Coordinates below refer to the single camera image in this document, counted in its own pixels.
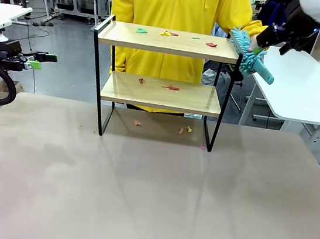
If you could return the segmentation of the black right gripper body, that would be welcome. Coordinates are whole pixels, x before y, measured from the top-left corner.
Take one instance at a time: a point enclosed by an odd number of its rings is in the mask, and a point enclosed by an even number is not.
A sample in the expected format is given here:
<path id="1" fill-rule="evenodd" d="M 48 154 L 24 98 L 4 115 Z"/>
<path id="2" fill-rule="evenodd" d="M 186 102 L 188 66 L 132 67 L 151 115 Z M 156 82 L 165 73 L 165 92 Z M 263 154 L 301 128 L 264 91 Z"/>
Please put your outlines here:
<path id="1" fill-rule="evenodd" d="M 280 48 L 281 55 L 291 49 L 301 51 L 320 27 L 319 22 L 302 10 L 300 0 L 292 0 L 285 9 L 285 15 L 287 20 L 278 29 L 278 39 L 285 43 Z"/>

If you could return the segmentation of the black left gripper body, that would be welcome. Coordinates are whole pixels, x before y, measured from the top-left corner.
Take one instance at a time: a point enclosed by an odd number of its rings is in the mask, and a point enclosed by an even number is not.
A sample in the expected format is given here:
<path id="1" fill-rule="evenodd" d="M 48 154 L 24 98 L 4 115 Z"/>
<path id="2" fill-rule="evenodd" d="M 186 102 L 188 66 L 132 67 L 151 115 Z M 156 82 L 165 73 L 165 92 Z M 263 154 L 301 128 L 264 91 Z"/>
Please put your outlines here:
<path id="1" fill-rule="evenodd" d="M 7 71 L 23 71 L 27 58 L 18 54 L 15 56 L 8 56 L 6 51 L 0 51 L 0 67 Z"/>

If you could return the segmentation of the person's left hand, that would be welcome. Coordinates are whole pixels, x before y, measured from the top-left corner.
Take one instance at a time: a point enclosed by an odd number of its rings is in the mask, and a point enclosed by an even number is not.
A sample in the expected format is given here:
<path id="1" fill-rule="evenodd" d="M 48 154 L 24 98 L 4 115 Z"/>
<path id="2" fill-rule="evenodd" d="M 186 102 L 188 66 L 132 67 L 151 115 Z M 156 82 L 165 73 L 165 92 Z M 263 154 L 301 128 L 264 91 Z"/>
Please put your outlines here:
<path id="1" fill-rule="evenodd" d="M 250 39 L 250 45 L 248 48 L 249 52 L 253 52 L 254 48 L 258 47 L 258 43 L 257 43 L 257 36 L 252 36 Z"/>

